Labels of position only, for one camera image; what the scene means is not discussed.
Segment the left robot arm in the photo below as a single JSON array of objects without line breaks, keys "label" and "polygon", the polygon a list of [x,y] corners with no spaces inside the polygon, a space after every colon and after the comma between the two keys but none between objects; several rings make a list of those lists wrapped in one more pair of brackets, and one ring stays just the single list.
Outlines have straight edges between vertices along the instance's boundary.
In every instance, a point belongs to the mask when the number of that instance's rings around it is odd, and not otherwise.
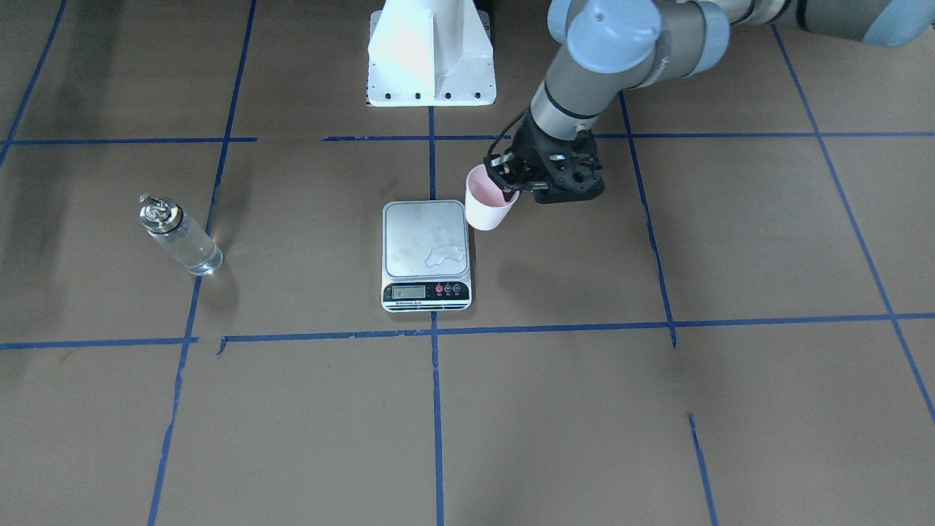
[{"label": "left robot arm", "polygon": [[512,120],[504,153],[488,150],[494,206],[534,193],[541,204],[595,199],[605,189],[593,126],[622,90],[687,79],[727,52],[734,26],[781,26],[898,47],[933,24],[931,1],[554,1],[559,43],[531,103]]}]

